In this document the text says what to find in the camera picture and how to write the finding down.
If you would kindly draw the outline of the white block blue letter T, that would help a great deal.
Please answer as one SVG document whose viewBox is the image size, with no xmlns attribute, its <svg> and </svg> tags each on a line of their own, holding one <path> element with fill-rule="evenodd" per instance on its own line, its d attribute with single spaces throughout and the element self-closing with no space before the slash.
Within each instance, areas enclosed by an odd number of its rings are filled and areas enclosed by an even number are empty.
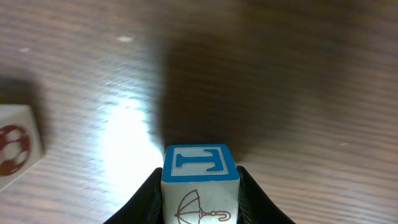
<svg viewBox="0 0 398 224">
<path fill-rule="evenodd" d="M 225 144 L 167 147 L 161 178 L 165 224 L 236 224 L 239 174 Z"/>
</svg>

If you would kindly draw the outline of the red letter U block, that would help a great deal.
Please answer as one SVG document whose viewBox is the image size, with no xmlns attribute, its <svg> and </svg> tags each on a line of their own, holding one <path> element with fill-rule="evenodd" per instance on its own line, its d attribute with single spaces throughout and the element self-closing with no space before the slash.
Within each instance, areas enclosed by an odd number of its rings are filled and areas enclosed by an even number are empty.
<svg viewBox="0 0 398 224">
<path fill-rule="evenodd" d="M 1 105 L 1 189 L 43 156 L 39 130 L 29 105 Z"/>
</svg>

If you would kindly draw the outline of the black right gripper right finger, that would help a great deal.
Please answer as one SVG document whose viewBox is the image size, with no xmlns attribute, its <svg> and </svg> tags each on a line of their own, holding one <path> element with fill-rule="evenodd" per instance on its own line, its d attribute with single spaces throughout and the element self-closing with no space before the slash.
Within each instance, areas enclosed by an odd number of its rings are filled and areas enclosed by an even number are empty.
<svg viewBox="0 0 398 224">
<path fill-rule="evenodd" d="M 295 224 L 261 189 L 243 166 L 237 166 L 240 178 L 237 224 Z"/>
</svg>

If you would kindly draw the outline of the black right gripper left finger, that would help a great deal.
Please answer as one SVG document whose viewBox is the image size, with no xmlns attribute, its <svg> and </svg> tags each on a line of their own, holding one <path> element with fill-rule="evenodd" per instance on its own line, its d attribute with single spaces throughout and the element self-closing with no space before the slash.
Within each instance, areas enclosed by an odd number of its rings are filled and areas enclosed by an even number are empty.
<svg viewBox="0 0 398 224">
<path fill-rule="evenodd" d="M 156 168 L 127 203 L 104 224 L 164 224 L 161 175 L 162 168 Z"/>
</svg>

